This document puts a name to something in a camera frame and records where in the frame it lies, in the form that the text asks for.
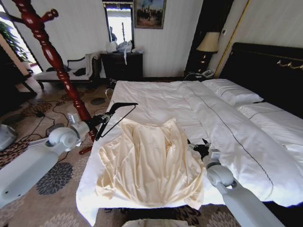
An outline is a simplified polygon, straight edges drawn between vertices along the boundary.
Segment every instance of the patterned rug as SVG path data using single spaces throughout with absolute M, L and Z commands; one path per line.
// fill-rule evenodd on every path
M 91 115 L 104 113 L 109 104 L 106 86 L 77 89 Z M 60 84 L 50 85 L 19 109 L 0 117 L 0 123 L 13 127 L 16 141 L 0 152 L 0 168 L 22 154 L 30 141 L 44 138 L 57 127 L 68 125 L 66 114 L 76 113 Z M 76 191 L 89 153 L 78 152 L 92 145 L 87 136 L 79 148 L 63 153 L 58 163 L 23 197 L 0 209 L 0 227 L 86 227 L 87 221 L 76 207 Z M 238 227 L 224 205 L 206 205 L 200 210 L 189 206 L 165 209 L 99 209 L 96 227 L 120 227 L 128 220 L 164 218 L 186 220 L 197 227 Z

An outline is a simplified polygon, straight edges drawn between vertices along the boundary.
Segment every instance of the picture frame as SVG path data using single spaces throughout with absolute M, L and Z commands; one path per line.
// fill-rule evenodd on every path
M 134 27 L 163 29 L 166 0 L 134 0 Z

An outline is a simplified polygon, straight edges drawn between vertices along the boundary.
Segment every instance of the lampshade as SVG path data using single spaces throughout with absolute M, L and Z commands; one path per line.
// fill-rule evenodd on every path
M 207 32 L 197 50 L 204 52 L 217 52 L 219 35 L 220 32 Z

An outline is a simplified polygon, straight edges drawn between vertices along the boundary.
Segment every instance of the black headboard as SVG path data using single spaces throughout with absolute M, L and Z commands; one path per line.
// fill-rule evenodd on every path
M 303 118 L 303 48 L 234 43 L 220 78 Z

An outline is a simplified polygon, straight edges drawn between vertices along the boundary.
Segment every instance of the table lamp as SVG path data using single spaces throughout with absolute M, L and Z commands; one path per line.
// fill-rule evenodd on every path
M 197 47 L 197 51 L 205 52 L 203 59 L 200 61 L 200 63 L 203 64 L 201 67 L 204 68 L 203 71 L 206 70 L 212 54 L 218 52 L 219 35 L 220 32 L 207 32 L 200 45 Z

